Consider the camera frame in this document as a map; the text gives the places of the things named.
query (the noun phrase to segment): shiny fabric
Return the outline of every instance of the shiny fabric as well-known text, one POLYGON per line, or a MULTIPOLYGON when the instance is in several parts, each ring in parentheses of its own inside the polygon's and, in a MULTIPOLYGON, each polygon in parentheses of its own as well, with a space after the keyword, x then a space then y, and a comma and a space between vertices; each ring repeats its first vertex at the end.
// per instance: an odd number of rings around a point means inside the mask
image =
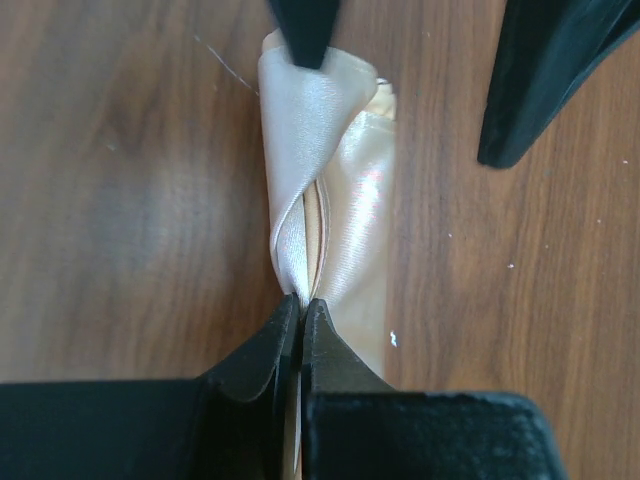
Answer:
POLYGON ((292 65, 277 34, 259 63, 271 257, 285 293, 324 299, 338 334, 384 373, 395 97, 363 60, 329 49, 292 65))

